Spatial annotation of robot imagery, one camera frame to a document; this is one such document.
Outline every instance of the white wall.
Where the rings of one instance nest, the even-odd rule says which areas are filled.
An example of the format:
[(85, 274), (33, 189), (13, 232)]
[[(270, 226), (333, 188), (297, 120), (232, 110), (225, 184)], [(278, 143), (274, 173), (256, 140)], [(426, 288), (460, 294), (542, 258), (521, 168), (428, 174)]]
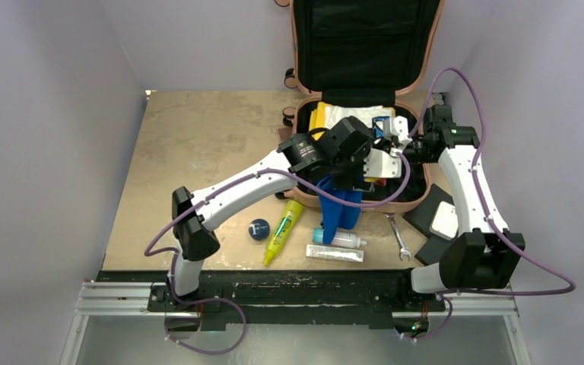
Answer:
[(59, 360), (145, 97), (97, 0), (0, 0), (0, 364)]
[[(536, 364), (584, 363), (584, 2), (500, 2), (464, 70), (488, 118), (487, 179), (526, 252), (576, 279), (562, 297), (519, 298)], [(477, 125), (456, 82), (456, 122)], [(563, 282), (521, 261), (519, 290)]]
[[(290, 11), (273, 0), (101, 1), (147, 89), (283, 89), (294, 67)], [(446, 2), (423, 88), (440, 68), (462, 65), (496, 3)]]

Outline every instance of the beige tabletop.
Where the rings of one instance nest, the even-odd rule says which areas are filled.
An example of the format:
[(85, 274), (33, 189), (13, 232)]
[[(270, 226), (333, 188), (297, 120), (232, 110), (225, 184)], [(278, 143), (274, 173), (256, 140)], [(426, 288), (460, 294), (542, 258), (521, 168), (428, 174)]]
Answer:
[[(404, 98), (419, 110), (426, 93)], [(150, 258), (143, 252), (171, 218), (171, 192), (186, 186), (205, 188), (251, 166), (278, 145), (281, 110), (303, 99), (298, 91), (168, 91), (151, 95), (135, 146), (129, 175), (109, 240), (105, 270), (168, 268), (171, 254)], [(448, 191), (441, 170), (431, 166), (433, 181)], [(269, 196), (234, 215), (216, 230), (221, 249), (205, 261), (206, 269), (263, 269), (266, 242), (249, 237), (249, 222), (266, 219), (275, 226), (285, 202)], [(415, 254), (426, 239), (401, 217), (402, 238)], [(398, 259), (398, 244), (386, 217), (364, 212), (352, 230), (368, 244), (363, 263), (308, 259), (306, 245), (321, 221), (318, 209), (305, 208), (281, 254), (270, 269), (408, 268), (421, 265)], [(157, 247), (173, 246), (168, 233)]]

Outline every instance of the yellow tube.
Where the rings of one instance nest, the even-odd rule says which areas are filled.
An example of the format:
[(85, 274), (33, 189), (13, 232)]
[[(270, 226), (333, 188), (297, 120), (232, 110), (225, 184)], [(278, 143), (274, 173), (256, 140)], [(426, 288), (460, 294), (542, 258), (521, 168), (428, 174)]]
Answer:
[(302, 210), (303, 206), (300, 203), (294, 200), (287, 202), (285, 213), (281, 217), (281, 222), (279, 222), (276, 231), (268, 243), (267, 251), (265, 252), (265, 262), (263, 262), (265, 266), (270, 265), (272, 259), (281, 253), (281, 249), (283, 249), (283, 245), (287, 241), (287, 236), (290, 235), (290, 231), (297, 222)]

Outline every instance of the pink suitcase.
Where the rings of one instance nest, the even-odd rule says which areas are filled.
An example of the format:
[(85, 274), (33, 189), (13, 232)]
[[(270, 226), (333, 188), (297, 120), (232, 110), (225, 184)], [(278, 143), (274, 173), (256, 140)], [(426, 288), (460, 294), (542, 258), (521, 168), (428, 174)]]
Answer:
[[(444, 0), (292, 0), (295, 68), (285, 84), (299, 87), (307, 98), (284, 109), (284, 124), (293, 132), (307, 132), (310, 113), (319, 101), (339, 106), (393, 106), (412, 127), (417, 113), (398, 96), (415, 89), (424, 76), (433, 36)], [(364, 201), (390, 196), (401, 183), (364, 193)], [(404, 213), (415, 208), (430, 190), (428, 165), (411, 166), (411, 177), (395, 202), (374, 211)], [(292, 196), (305, 206), (319, 207), (319, 199), (305, 187)]]

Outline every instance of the metal wrench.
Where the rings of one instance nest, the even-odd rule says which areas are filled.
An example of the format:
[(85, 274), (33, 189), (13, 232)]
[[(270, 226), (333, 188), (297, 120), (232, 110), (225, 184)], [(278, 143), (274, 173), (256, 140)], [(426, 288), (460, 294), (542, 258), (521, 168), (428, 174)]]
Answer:
[(397, 222), (395, 222), (395, 213), (384, 213), (386, 218), (388, 218), (389, 223), (391, 224), (391, 228), (393, 229), (393, 233), (395, 234), (395, 238), (397, 239), (397, 243), (399, 245), (399, 259), (404, 261), (404, 257), (408, 258), (408, 261), (411, 261), (413, 258), (413, 254), (411, 251), (408, 250), (406, 245), (404, 244), (404, 240), (402, 240), (402, 236), (399, 235), (399, 228), (397, 228)]

